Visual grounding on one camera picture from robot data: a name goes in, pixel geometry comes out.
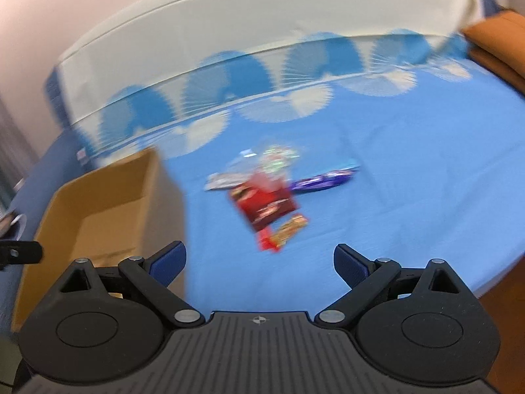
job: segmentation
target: snack package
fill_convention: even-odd
[[[279,252],[288,240],[307,225],[308,219],[297,213],[289,221],[282,224],[275,234],[272,234],[271,228],[267,226],[257,233],[259,248],[262,251],[271,249],[273,252]]]
[[[285,181],[272,180],[261,172],[255,173],[248,181],[231,189],[229,195],[256,232],[297,210]]]
[[[250,179],[249,173],[212,173],[208,176],[204,190],[232,189]]]
[[[294,194],[300,194],[333,188],[348,182],[354,173],[355,169],[334,170],[322,175],[301,179],[290,184],[290,191]]]

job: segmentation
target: purple candy bar wrapper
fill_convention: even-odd
[[[319,176],[292,182],[290,191],[293,193],[303,193],[309,191],[320,191],[322,189],[333,188],[348,182],[355,171],[350,169],[334,170]]]

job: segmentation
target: red snack bag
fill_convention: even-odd
[[[229,192],[230,198],[256,232],[285,214],[297,210],[297,205],[292,200],[285,182],[265,180],[264,176],[266,175],[257,173],[250,180]],[[261,185],[268,185],[276,189],[266,190]]]
[[[257,244],[260,250],[266,251],[274,248],[274,244],[270,241],[271,235],[272,233],[269,226],[261,229],[261,231],[257,233]]]

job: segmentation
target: orange pillow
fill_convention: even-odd
[[[525,77],[525,17],[505,11],[465,28],[463,34],[468,41]]]
[[[525,95],[525,78],[515,72],[515,70],[510,68],[506,63],[477,46],[472,47],[468,55],[473,61],[492,71]]]

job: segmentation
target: cardboard box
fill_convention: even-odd
[[[44,248],[38,265],[24,268],[11,330],[22,324],[77,258],[114,266],[130,256],[150,257],[184,241],[183,195],[153,148],[95,170],[60,188],[36,234]],[[180,274],[170,290],[184,297]]]

